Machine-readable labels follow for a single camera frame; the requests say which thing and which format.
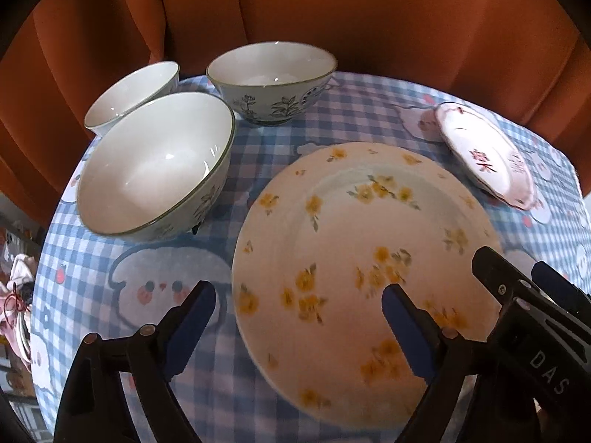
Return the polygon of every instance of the floral bowl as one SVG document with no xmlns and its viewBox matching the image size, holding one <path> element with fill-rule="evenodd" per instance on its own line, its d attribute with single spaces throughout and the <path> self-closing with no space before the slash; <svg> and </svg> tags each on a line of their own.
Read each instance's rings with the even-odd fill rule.
<svg viewBox="0 0 591 443">
<path fill-rule="evenodd" d="M 235 112 L 278 125 L 317 102 L 336 65 L 336 58 L 320 48 L 267 42 L 218 56 L 206 73 Z"/>
<path fill-rule="evenodd" d="M 143 104 L 173 93 L 178 86 L 178 63 L 161 61 L 144 66 L 109 87 L 90 106 L 84 126 L 104 136 L 123 117 Z"/>
<path fill-rule="evenodd" d="M 205 93 L 166 95 L 133 111 L 91 154 L 78 213 L 93 233 L 131 242 L 199 225 L 228 174 L 234 114 Z"/>
</svg>

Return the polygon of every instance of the tablecloth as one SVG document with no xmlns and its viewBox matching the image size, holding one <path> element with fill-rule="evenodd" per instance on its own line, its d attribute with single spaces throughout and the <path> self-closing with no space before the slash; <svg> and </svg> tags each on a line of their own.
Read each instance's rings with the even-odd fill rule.
<svg viewBox="0 0 591 443">
<path fill-rule="evenodd" d="M 185 80 L 180 91 L 216 93 L 205 76 Z M 478 190 L 433 130 L 441 102 L 472 106 L 497 124 L 525 155 L 539 200 L 531 211 L 508 207 Z M 250 204 L 271 178 L 319 146 L 377 141 L 417 152 L 455 174 L 484 206 L 503 249 L 518 264 L 544 260 L 574 284 L 591 291 L 589 215 L 574 167 L 541 137 L 486 109 L 418 84 L 337 72 L 320 100 L 279 127 L 238 119 L 227 183 L 196 235 L 132 246 L 90 233 L 76 210 L 76 186 L 98 138 L 64 191 L 49 227 L 37 274 L 31 343 L 33 376 L 42 414 L 54 428 L 61 392 L 84 335 L 105 339 L 132 334 L 149 304 L 142 286 L 180 277 L 214 282 L 218 306 L 185 372 L 171 387 L 197 434 L 208 443 L 324 441 L 370 436 L 393 441 L 393 432 L 349 432 L 299 412 L 264 380 L 240 338 L 230 294 L 236 239 Z M 170 296 L 170 306 L 174 305 Z M 142 441 L 150 429 L 129 375 L 126 397 Z"/>
</svg>

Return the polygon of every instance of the bowl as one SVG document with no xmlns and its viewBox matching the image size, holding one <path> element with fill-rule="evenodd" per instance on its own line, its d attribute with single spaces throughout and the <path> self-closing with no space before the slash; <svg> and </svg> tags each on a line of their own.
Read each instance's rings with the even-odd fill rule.
<svg viewBox="0 0 591 443">
<path fill-rule="evenodd" d="M 106 135 L 128 113 L 176 90 L 178 69 L 178 63 L 162 61 L 120 79 L 90 106 L 84 126 L 99 136 Z"/>
<path fill-rule="evenodd" d="M 235 112 L 259 124 L 277 125 L 317 102 L 336 65 L 336 58 L 320 48 L 267 42 L 218 56 L 206 74 Z"/>
<path fill-rule="evenodd" d="M 236 123 L 218 97 L 174 93 L 124 117 L 96 146 L 78 187 L 82 223 L 131 242 L 199 225 L 220 194 Z"/>
</svg>

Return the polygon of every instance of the small plate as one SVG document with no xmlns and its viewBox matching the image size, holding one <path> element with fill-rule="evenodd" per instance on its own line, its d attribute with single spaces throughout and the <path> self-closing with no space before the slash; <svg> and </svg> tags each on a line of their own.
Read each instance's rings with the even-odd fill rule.
<svg viewBox="0 0 591 443">
<path fill-rule="evenodd" d="M 232 265 L 236 319 L 267 381 L 346 427 L 401 427 L 421 399 L 382 314 L 398 282 L 441 325 L 484 341 L 500 306 L 472 275 L 488 216 L 438 164 L 377 143 L 299 158 L 253 203 Z"/>
<path fill-rule="evenodd" d="M 489 119 L 468 106 L 441 103 L 435 109 L 441 134 L 474 182 L 508 205 L 529 210 L 536 188 L 525 159 Z"/>
</svg>

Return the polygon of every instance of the pink cheek print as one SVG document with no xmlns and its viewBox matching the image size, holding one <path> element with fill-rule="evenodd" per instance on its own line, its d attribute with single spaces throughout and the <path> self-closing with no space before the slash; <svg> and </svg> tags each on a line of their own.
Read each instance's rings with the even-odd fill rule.
<svg viewBox="0 0 591 443">
<path fill-rule="evenodd" d="M 189 294 L 189 293 L 190 293 L 190 292 L 189 292 L 189 290 L 188 290 L 188 288 L 187 288 L 187 287 L 185 287 L 185 286 L 184 286 L 184 287 L 182 287 L 182 290 L 181 290 L 181 291 L 179 291 L 179 292 L 176 292 L 176 293 L 174 294 L 174 302 L 175 302 L 177 305 L 180 305 L 180 304 L 182 304 L 182 302 L 183 302 L 183 301 L 185 301 L 185 298 L 187 298 L 187 297 L 188 297 L 188 294 Z"/>
<path fill-rule="evenodd" d="M 66 281 L 66 265 L 62 264 L 60 268 L 55 272 L 55 282 L 59 285 L 63 285 Z"/>
<path fill-rule="evenodd" d="M 146 287 L 142 286 L 138 289 L 138 301 L 146 306 L 148 303 L 152 301 L 152 292 L 146 290 Z"/>
</svg>

